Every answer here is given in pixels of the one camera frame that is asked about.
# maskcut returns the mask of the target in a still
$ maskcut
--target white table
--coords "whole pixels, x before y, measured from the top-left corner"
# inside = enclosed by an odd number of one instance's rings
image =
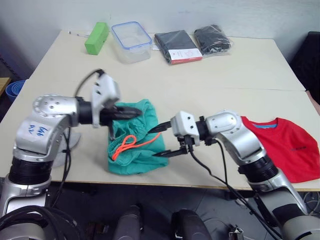
[[[88,55],[85,40],[61,32],[24,85],[0,124],[0,176],[9,172],[15,134],[21,121],[31,113],[33,100],[46,93],[71,96],[81,79],[96,68],[105,69],[118,82],[124,102],[149,99],[160,123],[168,121],[179,110],[206,117],[221,109],[232,109],[255,122],[267,122],[275,117],[291,120],[320,142],[319,116],[273,40],[232,38],[234,49],[230,55],[172,66],[158,51],[152,51],[151,59],[146,61],[120,63],[112,49],[111,35],[98,56]],[[89,99],[93,81],[84,87],[80,96]],[[67,178],[70,182],[223,187],[189,155],[173,157],[167,167],[145,174],[110,173],[107,128],[81,125],[74,130],[82,136],[72,151],[73,162]],[[170,129],[163,136],[166,149],[178,149]],[[202,144],[194,153],[214,174],[224,176],[218,146]],[[250,189],[229,154],[226,161],[229,184],[236,189]],[[62,171],[63,167],[53,169],[52,179],[61,180]],[[320,180],[294,184],[294,187],[319,191]]]

